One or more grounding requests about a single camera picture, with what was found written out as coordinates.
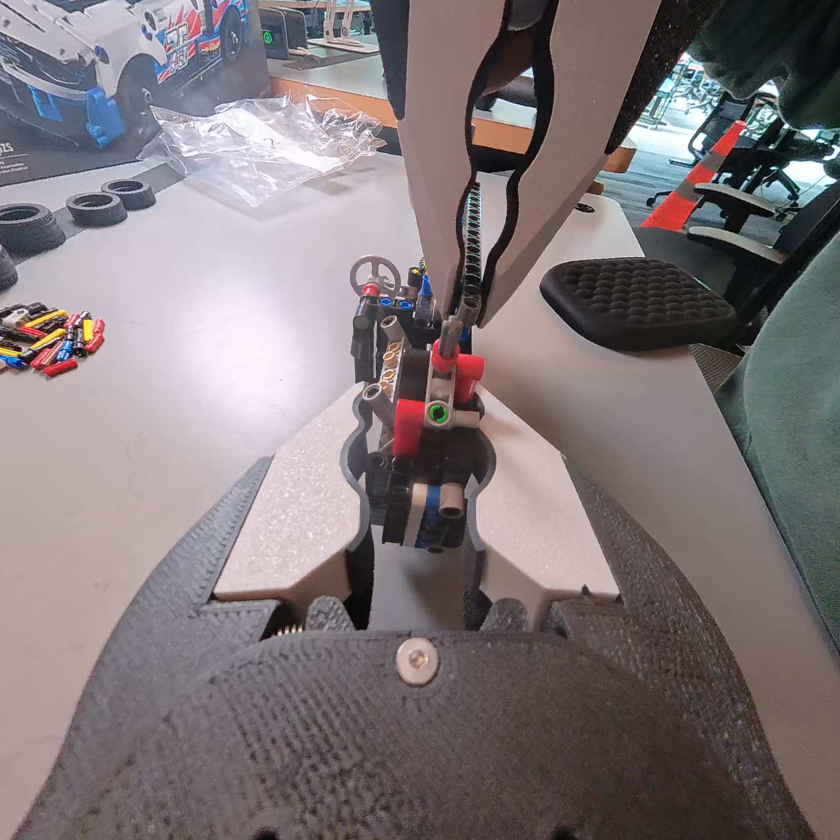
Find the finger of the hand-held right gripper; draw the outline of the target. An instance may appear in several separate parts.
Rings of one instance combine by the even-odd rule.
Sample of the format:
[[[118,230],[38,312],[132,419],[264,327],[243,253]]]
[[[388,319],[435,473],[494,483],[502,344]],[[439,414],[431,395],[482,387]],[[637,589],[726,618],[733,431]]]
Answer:
[[[506,2],[410,2],[404,115],[397,123],[422,253],[447,316],[462,260],[460,218],[473,176],[470,96]]]
[[[537,116],[507,183],[507,215],[486,259],[486,327],[519,288],[606,161],[659,1],[551,2],[532,71]]]

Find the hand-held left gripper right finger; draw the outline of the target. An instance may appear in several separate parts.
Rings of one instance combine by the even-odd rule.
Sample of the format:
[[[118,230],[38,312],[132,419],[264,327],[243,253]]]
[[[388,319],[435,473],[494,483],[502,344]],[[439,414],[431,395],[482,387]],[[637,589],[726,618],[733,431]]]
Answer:
[[[615,604],[618,585],[561,452],[488,392],[479,430],[495,465],[470,500],[480,589],[522,604]]]

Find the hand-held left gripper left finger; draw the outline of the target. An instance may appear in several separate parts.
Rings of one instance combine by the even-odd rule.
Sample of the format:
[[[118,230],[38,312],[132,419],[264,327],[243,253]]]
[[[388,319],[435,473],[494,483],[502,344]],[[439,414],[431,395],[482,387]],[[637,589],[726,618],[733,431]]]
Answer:
[[[278,447],[213,593],[220,602],[310,604],[350,595],[347,549],[361,525],[361,499],[342,470],[359,427],[352,385]]]

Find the long black lego beam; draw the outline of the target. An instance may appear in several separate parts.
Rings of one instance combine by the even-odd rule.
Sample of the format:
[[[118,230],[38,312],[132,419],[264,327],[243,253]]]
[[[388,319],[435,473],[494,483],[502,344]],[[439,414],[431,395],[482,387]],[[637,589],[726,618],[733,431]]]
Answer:
[[[478,182],[473,182],[465,200],[461,217],[463,245],[462,265],[455,283],[453,313],[463,327],[471,329],[477,322],[483,303],[482,247],[481,247],[482,198]]]

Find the lego car chassis assembly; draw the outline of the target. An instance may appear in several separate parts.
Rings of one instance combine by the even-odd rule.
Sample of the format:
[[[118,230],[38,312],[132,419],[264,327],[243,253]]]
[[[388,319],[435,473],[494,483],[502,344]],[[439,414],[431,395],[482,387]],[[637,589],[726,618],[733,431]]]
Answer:
[[[365,491],[384,543],[442,553],[461,545],[466,489],[480,472],[485,360],[471,349],[480,289],[467,274],[455,313],[441,316],[424,262],[402,280],[380,255],[358,259],[350,353],[362,398],[381,424]]]

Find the person's right forearm green sleeve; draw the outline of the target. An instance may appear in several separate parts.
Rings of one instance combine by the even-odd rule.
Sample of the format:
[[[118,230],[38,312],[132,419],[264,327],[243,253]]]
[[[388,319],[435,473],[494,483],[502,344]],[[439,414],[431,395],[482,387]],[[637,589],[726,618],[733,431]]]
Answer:
[[[722,2],[687,52],[734,98],[771,81],[790,126],[838,129],[838,1]]]

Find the pile of small lego pins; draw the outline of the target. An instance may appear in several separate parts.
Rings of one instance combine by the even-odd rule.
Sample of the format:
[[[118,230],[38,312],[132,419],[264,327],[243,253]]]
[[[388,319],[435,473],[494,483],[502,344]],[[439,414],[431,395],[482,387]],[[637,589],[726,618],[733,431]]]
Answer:
[[[75,371],[99,352],[107,323],[87,309],[67,311],[42,301],[1,309],[1,373],[28,371],[49,380]]]

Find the lego set box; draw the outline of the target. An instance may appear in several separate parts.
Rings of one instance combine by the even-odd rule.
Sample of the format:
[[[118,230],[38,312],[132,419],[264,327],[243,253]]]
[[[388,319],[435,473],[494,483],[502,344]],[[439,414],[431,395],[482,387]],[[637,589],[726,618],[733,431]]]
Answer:
[[[270,92],[255,1],[2,1],[1,184],[134,161],[154,109]]]

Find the pale wooden stand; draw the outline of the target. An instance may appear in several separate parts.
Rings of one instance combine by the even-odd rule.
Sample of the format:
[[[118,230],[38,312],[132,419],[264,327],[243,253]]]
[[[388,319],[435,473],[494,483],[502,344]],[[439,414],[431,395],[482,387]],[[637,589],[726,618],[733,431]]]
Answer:
[[[310,46],[339,49],[363,56],[379,54],[380,48],[377,44],[363,42],[351,35],[354,11],[355,1],[326,1],[322,21],[322,36],[309,38],[308,44]]]

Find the wood-edged background table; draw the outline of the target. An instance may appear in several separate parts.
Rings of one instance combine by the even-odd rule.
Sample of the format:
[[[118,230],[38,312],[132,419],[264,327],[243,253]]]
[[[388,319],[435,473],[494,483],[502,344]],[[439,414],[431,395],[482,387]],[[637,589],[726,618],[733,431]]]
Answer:
[[[385,142],[380,152],[402,154],[379,56],[310,69],[296,69],[290,61],[268,59],[268,71],[276,95],[300,99],[311,94],[320,99],[337,99],[379,120],[380,136]],[[512,171],[529,147],[535,114],[534,108],[504,100],[496,101],[489,111],[474,112],[472,140],[479,172]]]

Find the orange traffic cone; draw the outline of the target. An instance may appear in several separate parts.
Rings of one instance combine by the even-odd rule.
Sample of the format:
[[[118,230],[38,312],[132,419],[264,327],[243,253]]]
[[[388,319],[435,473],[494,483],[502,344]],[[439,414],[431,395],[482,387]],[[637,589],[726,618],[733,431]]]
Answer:
[[[696,186],[707,186],[720,170],[728,154],[734,148],[739,135],[746,128],[746,122],[738,120],[721,136],[688,173],[688,176],[670,192],[664,201],[648,215],[640,228],[659,228],[680,231],[700,200]]]

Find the clear plastic bag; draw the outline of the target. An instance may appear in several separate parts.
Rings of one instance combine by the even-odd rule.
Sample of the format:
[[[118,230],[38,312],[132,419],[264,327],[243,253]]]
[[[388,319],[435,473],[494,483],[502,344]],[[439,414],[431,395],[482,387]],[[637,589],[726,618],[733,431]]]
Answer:
[[[152,112],[159,130],[140,159],[161,158],[194,183],[249,207],[343,172],[385,147],[378,119],[312,94],[233,101],[205,117]]]

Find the black office chair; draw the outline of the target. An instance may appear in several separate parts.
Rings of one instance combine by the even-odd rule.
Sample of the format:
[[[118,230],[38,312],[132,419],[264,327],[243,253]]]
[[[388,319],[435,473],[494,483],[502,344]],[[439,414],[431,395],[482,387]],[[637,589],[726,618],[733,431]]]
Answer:
[[[838,182],[825,186],[803,203],[803,190],[786,174],[791,163],[818,163],[825,175],[838,174],[838,133],[828,141],[811,139],[804,132],[789,126],[769,99],[758,96],[751,100],[756,110],[750,116],[766,113],[770,121],[762,122],[753,137],[751,122],[741,132],[732,150],[709,181],[692,188],[690,198],[699,204],[720,207],[725,219],[723,229],[740,235],[751,217],[767,217],[787,221],[794,239],[788,240],[787,227],[782,227],[782,248],[795,247],[801,237],[824,217],[838,214]]]

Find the person's green clothing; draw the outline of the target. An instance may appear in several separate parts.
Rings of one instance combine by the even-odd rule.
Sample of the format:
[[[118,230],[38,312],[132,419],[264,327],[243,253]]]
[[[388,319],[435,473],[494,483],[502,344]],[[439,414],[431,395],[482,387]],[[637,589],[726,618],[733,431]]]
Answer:
[[[838,655],[838,235],[785,292],[716,400]]]

